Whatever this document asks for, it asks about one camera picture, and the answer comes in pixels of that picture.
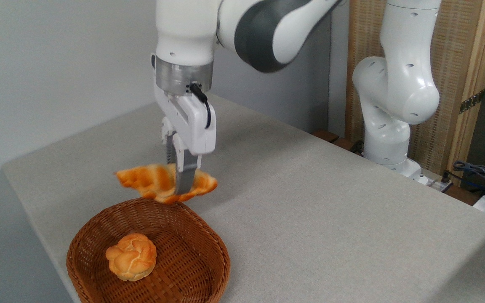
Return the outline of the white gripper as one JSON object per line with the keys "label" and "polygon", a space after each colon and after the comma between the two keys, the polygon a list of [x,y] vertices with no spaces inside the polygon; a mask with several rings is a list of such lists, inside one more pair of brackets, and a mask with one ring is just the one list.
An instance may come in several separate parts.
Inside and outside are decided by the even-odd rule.
{"label": "white gripper", "polygon": [[162,143],[167,163],[176,164],[175,194],[191,192],[201,156],[216,147],[216,114],[206,92],[211,88],[213,63],[186,66],[152,54],[154,94],[164,113]]}

